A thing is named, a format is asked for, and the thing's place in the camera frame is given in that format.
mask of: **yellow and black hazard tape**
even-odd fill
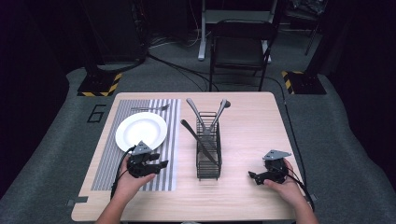
[[[111,84],[110,88],[108,91],[100,91],[100,92],[95,92],[95,91],[79,91],[78,96],[111,96],[114,91],[116,90],[117,86],[119,85],[120,79],[122,77],[122,73],[117,74],[114,77],[114,81]]]
[[[303,74],[303,72],[291,72],[291,71],[282,71],[283,80],[285,80],[286,89],[288,89],[289,94],[295,94],[293,86],[291,85],[291,81],[289,79],[289,74]]]

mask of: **table top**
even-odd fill
[[[182,125],[178,130],[177,183],[174,190],[139,191],[128,203],[121,220],[130,221],[244,221],[294,219],[292,208],[264,185],[256,185],[248,171],[266,172],[262,157],[271,149],[292,153],[275,97],[270,92],[123,92],[114,100],[92,162],[81,187],[72,218],[96,220],[110,200],[110,190],[92,190],[99,162],[121,100],[180,99],[180,119],[195,128],[198,110],[218,112],[222,99],[231,106],[219,118],[221,175],[198,179],[196,141]],[[294,155],[287,157],[301,179]]]

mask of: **striped placemat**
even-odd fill
[[[131,107],[149,106],[157,107],[161,105],[170,104],[169,108],[164,111],[158,110],[144,110],[133,111]],[[132,116],[135,113],[151,112],[160,115],[166,121],[168,133],[153,152],[160,153],[161,156],[157,161],[169,161],[166,168],[161,169],[160,173],[156,175],[153,181],[147,183],[140,190],[143,191],[167,191],[175,190],[177,178],[177,140],[178,128],[180,121],[180,99],[161,99],[161,100],[121,100],[117,109],[116,116],[108,135],[104,153],[99,163],[95,179],[93,180],[91,190],[111,190],[114,182],[117,168],[120,159],[124,154],[116,143],[116,131],[123,120]]]

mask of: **hand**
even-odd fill
[[[147,184],[155,177],[155,174],[146,175],[140,178],[133,177],[127,171],[128,159],[129,156],[126,156],[122,162],[119,183],[117,185],[116,192],[114,193],[114,198],[117,197],[119,199],[123,199],[123,201],[127,203],[132,200],[143,185]]]
[[[286,163],[286,166],[289,168],[289,175],[293,175],[293,167],[286,159],[283,160]],[[264,185],[275,190],[280,195],[280,197],[282,197],[293,207],[296,207],[301,203],[306,203],[306,200],[303,194],[300,192],[297,183],[288,176],[286,177],[286,180],[283,182],[283,184],[278,184],[272,180],[265,179]]]

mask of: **wire rack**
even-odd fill
[[[199,113],[206,128],[209,128],[212,124],[216,112],[200,112]],[[221,173],[221,143],[220,143],[220,127],[217,122],[214,128],[211,130],[209,135],[204,135],[203,127],[197,119],[197,135],[201,139],[206,150],[210,153],[213,159],[216,161],[214,163],[211,161],[203,152],[201,145],[197,142],[196,151],[196,166],[197,166],[197,177],[199,179],[208,179],[220,177]]]

